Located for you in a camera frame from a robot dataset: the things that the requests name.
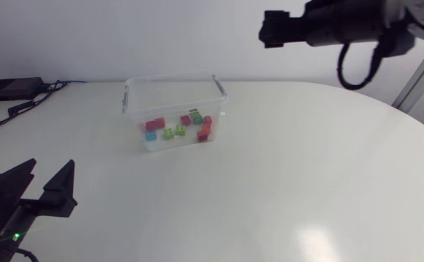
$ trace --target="green block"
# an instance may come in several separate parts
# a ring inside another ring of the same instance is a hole
[[[203,117],[198,112],[189,113],[189,116],[191,117],[191,119]]]
[[[203,119],[202,116],[200,116],[200,117],[193,119],[192,122],[195,123],[195,124],[202,124],[204,122],[204,119]]]
[[[173,130],[171,128],[163,130],[163,138],[165,140],[174,139],[175,135],[173,134]]]
[[[183,124],[179,124],[176,126],[175,135],[185,135],[186,134],[186,126]]]

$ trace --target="red block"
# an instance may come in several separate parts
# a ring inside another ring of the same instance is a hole
[[[212,117],[204,116],[204,124],[212,124]]]
[[[157,125],[155,124],[155,121],[149,121],[146,123],[146,130],[151,132],[155,131],[157,129]]]
[[[201,130],[197,132],[197,141],[199,142],[207,141],[208,136],[209,134],[207,133],[207,131]]]
[[[163,117],[155,119],[154,122],[155,122],[155,125],[157,126],[157,128],[164,128],[165,127],[165,119]]]
[[[180,117],[180,119],[181,119],[181,124],[184,124],[184,125],[191,124],[191,119],[189,118],[189,116],[182,116]]]
[[[207,133],[207,135],[211,134],[211,124],[203,124],[203,128],[201,131],[204,131]]]

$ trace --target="blue block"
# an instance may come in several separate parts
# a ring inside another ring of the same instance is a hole
[[[146,139],[148,141],[153,141],[157,139],[157,133],[156,132],[147,132],[146,133]]]

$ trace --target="metal frame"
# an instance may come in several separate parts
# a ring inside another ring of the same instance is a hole
[[[396,98],[395,102],[393,102],[392,106],[408,114],[423,95],[424,60]]]

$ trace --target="toy block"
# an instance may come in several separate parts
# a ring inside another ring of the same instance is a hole
[[[175,135],[173,134],[173,130],[171,128],[163,130],[163,138],[165,140],[174,139]]]
[[[207,141],[209,134],[207,133],[207,131],[201,130],[199,132],[197,132],[197,141],[199,142],[204,142]]]
[[[146,123],[147,132],[152,132],[152,131],[155,131],[156,129],[157,129],[157,125],[155,124],[154,121],[149,121]]]
[[[154,122],[157,128],[165,128],[165,119],[163,117],[155,119]]]
[[[146,133],[146,139],[148,141],[153,141],[157,139],[157,134],[155,132],[147,132]]]
[[[204,116],[204,124],[212,124],[212,117]]]
[[[192,122],[195,124],[202,124],[204,121],[203,117],[199,114],[197,109],[189,110],[189,116],[191,117]]]
[[[196,117],[192,120],[192,122],[195,123],[195,124],[202,124],[203,121],[204,121],[204,119],[201,115],[199,115],[198,117]]]
[[[188,126],[191,124],[191,119],[189,118],[189,116],[182,116],[180,117],[180,120],[182,125]]]
[[[205,131],[205,132],[207,132],[207,135],[210,135],[211,134],[211,128],[212,128],[211,124],[203,124],[201,131]]]
[[[185,135],[186,134],[186,126],[183,124],[179,124],[176,126],[175,135]]]

